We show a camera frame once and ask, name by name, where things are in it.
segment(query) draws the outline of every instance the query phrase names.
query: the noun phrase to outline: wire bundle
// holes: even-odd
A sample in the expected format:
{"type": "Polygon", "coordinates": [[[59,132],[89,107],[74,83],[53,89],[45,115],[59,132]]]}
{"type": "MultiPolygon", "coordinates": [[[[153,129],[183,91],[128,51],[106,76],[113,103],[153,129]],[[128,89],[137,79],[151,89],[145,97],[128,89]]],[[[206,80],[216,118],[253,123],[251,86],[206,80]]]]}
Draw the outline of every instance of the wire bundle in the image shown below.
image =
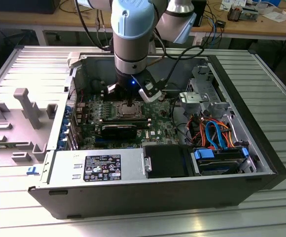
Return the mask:
{"type": "MultiPolygon", "coordinates": [[[[190,131],[191,123],[195,121],[195,119],[196,118],[194,116],[191,116],[189,122],[186,124],[188,131],[190,131]]],[[[220,147],[223,149],[235,147],[232,142],[230,128],[227,127],[223,122],[218,121],[214,118],[201,118],[198,122],[199,132],[197,132],[196,135],[192,138],[191,142],[193,144],[213,150],[219,149],[217,144],[213,141],[215,135],[212,138],[209,135],[209,127],[215,127],[220,147]]]]}

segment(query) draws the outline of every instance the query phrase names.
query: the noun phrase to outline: warning label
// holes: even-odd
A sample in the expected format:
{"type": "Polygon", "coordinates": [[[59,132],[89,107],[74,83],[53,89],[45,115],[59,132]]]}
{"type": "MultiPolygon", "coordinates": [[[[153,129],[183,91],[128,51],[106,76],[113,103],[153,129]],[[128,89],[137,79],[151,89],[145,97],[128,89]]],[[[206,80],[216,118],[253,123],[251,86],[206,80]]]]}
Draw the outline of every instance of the warning label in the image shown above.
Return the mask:
{"type": "Polygon", "coordinates": [[[87,156],[85,159],[84,181],[121,180],[121,156],[87,156]]]}

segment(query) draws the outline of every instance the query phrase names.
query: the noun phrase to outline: gray computer chassis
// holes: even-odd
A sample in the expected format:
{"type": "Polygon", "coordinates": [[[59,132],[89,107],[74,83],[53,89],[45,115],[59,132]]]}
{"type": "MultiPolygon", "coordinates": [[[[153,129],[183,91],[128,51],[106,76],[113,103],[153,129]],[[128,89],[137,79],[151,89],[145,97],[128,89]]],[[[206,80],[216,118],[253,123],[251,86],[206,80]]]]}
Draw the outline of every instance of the gray computer chassis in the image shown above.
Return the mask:
{"type": "MultiPolygon", "coordinates": [[[[159,55],[152,55],[149,60],[156,57],[159,55]]],[[[177,125],[189,123],[191,117],[200,121],[208,116],[227,124],[231,131],[230,142],[235,148],[210,150],[200,148],[199,144],[193,147],[190,144],[193,138],[183,125],[179,131],[187,135],[181,135],[175,128],[171,133],[177,139],[162,137],[164,131],[161,128],[152,133],[146,129],[133,146],[129,147],[130,141],[121,142],[116,147],[112,145],[113,141],[105,141],[104,147],[97,149],[94,144],[103,136],[100,133],[103,129],[102,111],[97,109],[92,113],[93,118],[86,119],[91,124],[93,121],[99,124],[94,127],[96,133],[91,130],[92,135],[88,138],[93,143],[83,145],[79,128],[82,121],[81,116],[77,117],[77,110],[81,109],[84,100],[82,97],[79,102],[77,93],[94,81],[98,83],[92,83],[92,89],[101,90],[102,85],[115,83],[115,76],[113,55],[80,54],[79,59],[81,61],[76,62],[63,86],[61,103],[50,104],[45,111],[39,112],[26,97],[28,92],[20,88],[14,97],[20,101],[23,110],[8,111],[7,106],[0,103],[0,119],[7,121],[0,123],[0,157],[12,157],[12,162],[18,163],[44,159],[41,179],[32,183],[28,192],[55,218],[238,205],[253,193],[271,189],[286,178],[285,167],[215,56],[201,56],[178,63],[171,82],[184,90],[175,100],[178,103],[173,104],[173,119],[177,125]],[[41,135],[30,137],[28,134],[28,141],[23,143],[7,141],[4,134],[18,118],[27,121],[23,133],[26,126],[34,128],[42,124],[41,135]],[[15,148],[30,152],[11,153],[15,148]],[[214,156],[221,153],[231,159],[233,156],[242,157],[232,163],[236,164],[232,171],[229,171],[228,158],[225,157],[219,166],[209,166],[213,164],[209,160],[200,167],[201,159],[213,158],[206,157],[208,154],[203,150],[210,150],[208,153],[214,156]]],[[[148,69],[155,78],[164,78],[173,63],[165,58],[148,69]]],[[[164,96],[176,98],[176,88],[167,88],[163,91],[164,96]]],[[[100,93],[101,98],[106,96],[104,91],[100,93]]],[[[87,98],[86,102],[90,104],[91,100],[87,98]]],[[[146,119],[148,127],[157,123],[155,118],[146,119]]]]}

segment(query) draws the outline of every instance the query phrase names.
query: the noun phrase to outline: robotic arm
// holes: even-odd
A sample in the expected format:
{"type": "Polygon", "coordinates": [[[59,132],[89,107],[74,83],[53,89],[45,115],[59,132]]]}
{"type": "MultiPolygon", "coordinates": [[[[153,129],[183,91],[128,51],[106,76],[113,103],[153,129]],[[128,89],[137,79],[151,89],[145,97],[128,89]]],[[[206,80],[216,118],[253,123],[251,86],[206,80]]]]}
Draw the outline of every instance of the robotic arm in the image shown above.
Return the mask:
{"type": "MultiPolygon", "coordinates": [[[[146,69],[153,30],[156,27],[164,40],[184,43],[196,18],[192,0],[78,0],[78,3],[111,10],[117,85],[128,91],[129,103],[135,89],[144,101],[156,100],[167,82],[164,79],[156,82],[146,69]]],[[[115,87],[116,84],[108,90],[112,92],[115,87]]]]}

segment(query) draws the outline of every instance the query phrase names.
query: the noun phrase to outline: yellow wire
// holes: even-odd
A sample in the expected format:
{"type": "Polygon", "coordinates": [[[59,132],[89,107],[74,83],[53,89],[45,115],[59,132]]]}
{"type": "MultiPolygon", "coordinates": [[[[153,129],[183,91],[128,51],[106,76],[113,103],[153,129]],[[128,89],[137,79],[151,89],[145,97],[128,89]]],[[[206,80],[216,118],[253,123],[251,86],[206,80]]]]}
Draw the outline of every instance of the yellow wire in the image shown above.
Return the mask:
{"type": "Polygon", "coordinates": [[[231,132],[229,132],[229,137],[230,137],[230,144],[231,144],[231,146],[232,146],[232,147],[235,147],[235,146],[233,145],[233,142],[232,142],[231,132]]]}

